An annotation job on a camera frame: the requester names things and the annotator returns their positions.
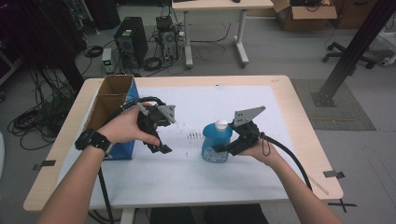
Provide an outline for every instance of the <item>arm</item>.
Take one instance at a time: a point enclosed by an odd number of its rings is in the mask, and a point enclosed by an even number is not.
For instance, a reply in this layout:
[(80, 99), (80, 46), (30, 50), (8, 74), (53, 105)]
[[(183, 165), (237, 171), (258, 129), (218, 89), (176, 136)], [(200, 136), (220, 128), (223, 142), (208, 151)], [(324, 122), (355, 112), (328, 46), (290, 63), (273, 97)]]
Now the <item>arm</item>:
[(240, 155), (252, 156), (274, 170), (282, 182), (301, 223), (343, 223), (294, 173), (272, 144), (269, 144), (271, 148), (269, 156), (263, 155), (262, 146), (264, 146), (264, 151), (268, 152), (267, 143), (262, 144), (262, 141), (258, 141), (256, 146), (243, 151)]
[[(98, 130), (111, 143), (141, 140), (158, 146), (160, 140), (143, 133), (136, 125), (139, 109), (134, 106)], [(105, 152), (87, 147), (52, 193), (37, 223), (85, 223), (93, 186)]]

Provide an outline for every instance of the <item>blue bottle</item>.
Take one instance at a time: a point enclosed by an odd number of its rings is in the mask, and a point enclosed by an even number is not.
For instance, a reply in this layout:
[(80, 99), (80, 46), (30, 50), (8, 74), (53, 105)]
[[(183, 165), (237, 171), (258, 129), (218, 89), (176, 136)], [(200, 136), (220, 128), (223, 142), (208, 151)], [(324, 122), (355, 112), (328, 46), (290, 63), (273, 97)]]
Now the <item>blue bottle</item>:
[(213, 147), (230, 144), (233, 129), (228, 126), (227, 120), (219, 119), (216, 123), (204, 128), (204, 143), (202, 144), (202, 158), (206, 161), (221, 163), (227, 161), (228, 152), (216, 152)]

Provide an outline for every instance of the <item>metal pole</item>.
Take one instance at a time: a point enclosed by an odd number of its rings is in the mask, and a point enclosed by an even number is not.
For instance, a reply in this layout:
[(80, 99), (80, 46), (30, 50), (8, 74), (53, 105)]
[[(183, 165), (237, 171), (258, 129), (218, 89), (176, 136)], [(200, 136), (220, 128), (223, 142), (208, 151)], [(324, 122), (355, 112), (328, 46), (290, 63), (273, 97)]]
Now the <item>metal pole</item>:
[(316, 106), (335, 106), (332, 100), (335, 93), (395, 10), (396, 1), (378, 0), (376, 2), (320, 91), (311, 93)]

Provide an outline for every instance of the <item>hand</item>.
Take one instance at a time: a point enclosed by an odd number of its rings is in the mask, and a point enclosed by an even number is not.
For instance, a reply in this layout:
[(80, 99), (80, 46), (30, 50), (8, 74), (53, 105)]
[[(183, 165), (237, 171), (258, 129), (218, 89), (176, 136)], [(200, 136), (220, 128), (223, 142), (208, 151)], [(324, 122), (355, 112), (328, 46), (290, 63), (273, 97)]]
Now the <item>hand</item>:
[(259, 139), (256, 145), (246, 149), (245, 151), (239, 153), (241, 156), (252, 156), (254, 159), (265, 163), (267, 166), (274, 168), (274, 166), (282, 163), (283, 158), (276, 151), (274, 146), (271, 143), (267, 143), (267, 141), (262, 141)]
[[(145, 107), (151, 106), (149, 103), (142, 104)], [(131, 107), (124, 111), (108, 124), (98, 130), (111, 143), (124, 143), (132, 140), (140, 140), (154, 146), (160, 145), (160, 140), (155, 136), (142, 132), (137, 127), (137, 116), (139, 115), (139, 108), (137, 106)]]

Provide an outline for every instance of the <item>forearm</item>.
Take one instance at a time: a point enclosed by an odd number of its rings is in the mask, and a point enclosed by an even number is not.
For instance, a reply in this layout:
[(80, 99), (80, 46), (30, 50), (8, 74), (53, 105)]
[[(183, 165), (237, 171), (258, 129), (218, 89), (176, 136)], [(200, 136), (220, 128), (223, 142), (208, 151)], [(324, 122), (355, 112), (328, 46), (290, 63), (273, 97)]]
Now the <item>forearm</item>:
[(306, 186), (285, 161), (282, 160), (273, 169), (288, 193), (301, 223), (342, 223), (341, 219)]
[(84, 223), (104, 156), (101, 149), (84, 149), (50, 196), (37, 223)]

